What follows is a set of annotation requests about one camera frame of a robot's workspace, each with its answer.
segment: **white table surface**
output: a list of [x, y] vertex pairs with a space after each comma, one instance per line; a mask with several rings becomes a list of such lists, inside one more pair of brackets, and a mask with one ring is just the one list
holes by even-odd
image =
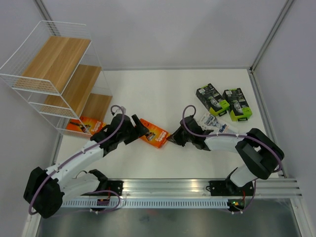
[[[247, 70], [141, 70], [107, 71], [106, 77], [113, 93], [111, 105], [126, 108], [127, 115], [136, 114], [173, 133], [179, 126], [183, 109], [193, 104], [200, 118], [206, 108], [195, 96], [196, 89], [212, 83], [222, 93], [224, 89], [241, 87], [253, 112], [249, 121], [232, 122], [229, 115], [221, 118], [247, 132], [256, 127], [263, 132], [259, 113]], [[105, 122], [110, 123], [108, 111]], [[64, 136], [57, 161], [63, 161], [80, 149], [86, 139]], [[106, 157], [85, 170], [98, 169], [109, 178], [225, 178], [243, 161], [238, 154], [224, 151], [200, 151], [192, 144], [185, 147], [167, 142], [157, 149], [142, 140], [129, 145], [119, 144]]]

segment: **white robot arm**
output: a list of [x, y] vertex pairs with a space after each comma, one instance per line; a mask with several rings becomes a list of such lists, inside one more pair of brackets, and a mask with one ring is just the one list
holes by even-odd
[[[53, 165], [45, 170], [40, 167], [35, 168], [30, 174], [23, 196], [30, 203], [30, 207], [33, 207], [43, 218], [48, 218], [56, 213], [65, 201], [89, 192], [106, 190], [108, 178], [98, 170], [91, 170], [79, 178], [74, 177], [91, 163], [115, 150], [119, 143], [124, 142], [127, 145], [149, 132], [136, 115], [132, 118], [136, 126], [131, 123], [128, 116], [115, 115], [111, 124], [94, 134], [90, 141], [67, 162]], [[257, 178], [267, 179], [278, 165], [271, 152], [251, 139], [235, 136], [207, 138], [196, 136], [207, 134], [207, 131], [201, 129], [193, 116], [186, 117], [180, 124], [180, 128], [168, 137], [169, 141], [181, 146], [191, 142], [200, 150], [230, 151], [241, 156], [245, 165], [235, 169], [225, 180], [226, 188], [231, 193]], [[193, 135], [193, 132], [190, 134], [187, 128], [197, 134]], [[264, 143], [277, 153], [280, 159], [283, 159], [282, 150], [259, 129], [253, 128], [247, 136]]]

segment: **shelf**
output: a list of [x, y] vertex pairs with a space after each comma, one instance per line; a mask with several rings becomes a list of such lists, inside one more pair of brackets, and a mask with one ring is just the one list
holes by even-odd
[[[90, 42], [89, 39], [50, 36], [21, 76], [49, 80], [61, 93]], [[14, 86], [23, 88], [29, 84], [27, 81], [20, 78]], [[45, 86], [44, 81], [32, 81], [33, 90]]]
[[[78, 116], [80, 116], [100, 72], [101, 67], [78, 65], [62, 94], [62, 97]], [[68, 108], [62, 98], [55, 95], [48, 95], [45, 104]]]
[[81, 116], [103, 121], [112, 96], [90, 94]]

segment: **white wire rack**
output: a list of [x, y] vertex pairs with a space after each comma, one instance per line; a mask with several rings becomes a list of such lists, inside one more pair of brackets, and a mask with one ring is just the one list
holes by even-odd
[[[82, 50], [83, 54], [80, 55], [81, 58], [78, 58], [79, 61], [76, 62], [76, 66], [74, 67], [73, 71], [70, 72], [69, 78], [66, 78], [66, 82], [64, 83], [63, 88], [58, 89], [57, 85], [55, 85], [52, 81], [52, 78], [47, 78], [48, 76], [44, 73], [37, 73], [37, 69], [40, 67], [47, 67], [47, 71], [56, 71], [58, 70], [58, 68], [55, 68], [53, 66], [52, 68], [50, 68], [50, 66], [45, 64], [45, 62], [37, 63], [35, 68], [33, 63], [34, 60], [36, 60], [36, 57], [40, 54], [41, 49], [44, 48], [45, 44], [52, 38], [56, 39], [55, 37], [69, 38], [69, 40], [71, 39], [76, 42], [79, 42], [81, 40], [85, 43], [82, 48], [84, 49], [84, 47], [86, 46], [86, 49]], [[91, 47], [91, 45], [91, 36], [89, 31], [87, 30], [86, 25], [84, 24], [40, 21], [31, 31], [29, 36], [24, 40], [21, 46], [0, 68], [0, 78], [2, 78], [12, 89], [19, 93], [60, 133], [80, 137], [89, 137], [91, 136], [91, 134], [89, 133], [88, 129], [86, 129], [87, 133], [68, 131], [65, 129], [64, 124], [63, 126], [61, 126], [60, 122], [56, 123], [56, 119], [51, 119], [51, 116], [59, 117], [59, 121], [64, 118], [77, 119], [84, 126], [84, 124], [80, 120], [80, 114], [76, 114], [74, 109], [64, 99], [63, 92], [65, 91], [79, 64], [100, 66], [102, 68], [99, 57], [96, 54], [94, 47]], [[29, 70], [30, 68], [36, 71], [36, 73], [34, 73], [36, 77], [29, 77], [25, 75], [25, 71]], [[108, 87], [104, 73], [103, 77], [104, 84]], [[59, 103], [49, 104], [46, 101], [48, 96], [50, 96], [50, 98], [53, 97], [55, 100], [58, 100]]]

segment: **purple cable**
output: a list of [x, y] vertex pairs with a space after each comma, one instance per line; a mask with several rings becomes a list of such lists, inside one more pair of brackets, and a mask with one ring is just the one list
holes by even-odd
[[[112, 108], [114, 108], [114, 107], [119, 108], [119, 109], [122, 111], [122, 119], [121, 119], [121, 121], [119, 122], [118, 127], [114, 130], [114, 132], [113, 132], [110, 136], [108, 136], [107, 138], [103, 139], [101, 142], [98, 142], [98, 143], [92, 145], [91, 147], [86, 148], [86, 149], [84, 150], [84, 152], [87, 152], [87, 151], [89, 151], [89, 150], [91, 150], [91, 149], [93, 149], [93, 148], [99, 146], [101, 143], [104, 143], [104, 142], [108, 141], [108, 140], [109, 140], [111, 137], [113, 137], [113, 136], [117, 133], [117, 131], [120, 129], [120, 127], [122, 126], [123, 121], [124, 121], [124, 114], [125, 114], [125, 113], [124, 113], [124, 110], [123, 110], [120, 106], [118, 106], [118, 105], [112, 105], [112, 106], [111, 106], [111, 112], [112, 112]], [[58, 166], [57, 169], [58, 169], [58, 170], [61, 169], [62, 167], [64, 167], [66, 164], [68, 164], [69, 162], [71, 162], [73, 159], [75, 159], [76, 157], [78, 157], [78, 156], [81, 155], [81, 154], [83, 154], [82, 151], [81, 151], [81, 152], [78, 152], [78, 153], [76, 153], [76, 154], [74, 154], [72, 157], [68, 158], [68, 159], [65, 160], [60, 166]], [[49, 178], [51, 178], [55, 173], [56, 173], [56, 170], [52, 171], [52, 172], [44, 179], [44, 181], [40, 184], [39, 188], [36, 190], [36, 192], [35, 192], [35, 194], [34, 194], [32, 200], [31, 200], [31, 202], [30, 202], [30, 206], [29, 206], [29, 214], [30, 214], [30, 215], [35, 215], [35, 214], [37, 214], [37, 211], [32, 212], [32, 207], [33, 207], [33, 205], [34, 205], [34, 202], [35, 202], [37, 196], [39, 195], [41, 189], [43, 188], [43, 186], [46, 184], [46, 182], [49, 180]]]
[[[196, 136], [196, 137], [217, 137], [217, 136], [228, 136], [228, 137], [236, 137], [236, 134], [231, 134], [231, 133], [218, 133], [218, 134], [208, 134], [208, 135], [201, 135], [201, 134], [197, 134], [197, 133], [194, 133], [192, 132], [191, 130], [189, 130], [189, 128], [187, 127], [186, 123], [185, 123], [185, 120], [184, 120], [184, 116], [185, 116], [185, 112], [186, 110], [189, 108], [189, 107], [192, 107], [194, 109], [194, 113], [193, 113], [193, 116], [196, 114], [197, 112], [197, 109], [194, 105], [188, 105], [187, 107], [184, 108], [183, 110], [183, 113], [182, 113], [182, 123], [185, 127], [185, 129], [190, 133], [192, 134], [193, 136]], [[270, 148], [268, 147], [266, 144], [264, 144], [263, 142], [259, 141], [258, 139], [256, 138], [253, 138], [253, 137], [250, 137], [250, 136], [247, 136], [247, 135], [239, 135], [238, 137], [242, 137], [242, 138], [246, 138], [246, 139], [249, 139], [249, 140], [252, 140], [256, 143], [258, 143], [259, 145], [263, 146], [265, 149], [267, 149], [269, 152], [271, 152], [271, 154], [276, 158], [277, 162], [278, 162], [278, 169], [276, 169], [274, 171], [274, 173], [276, 172], [279, 172], [281, 169], [282, 169], [282, 163], [281, 163], [281, 160], [280, 158], [277, 156], [277, 154]], [[252, 198], [250, 200], [250, 203], [244, 208], [244, 210], [242, 212], [244, 212], [245, 210], [247, 210], [249, 208], [249, 206], [252, 204], [252, 201], [256, 195], [256, 180], [254, 180], [254, 185], [253, 185], [253, 195], [252, 195]]]

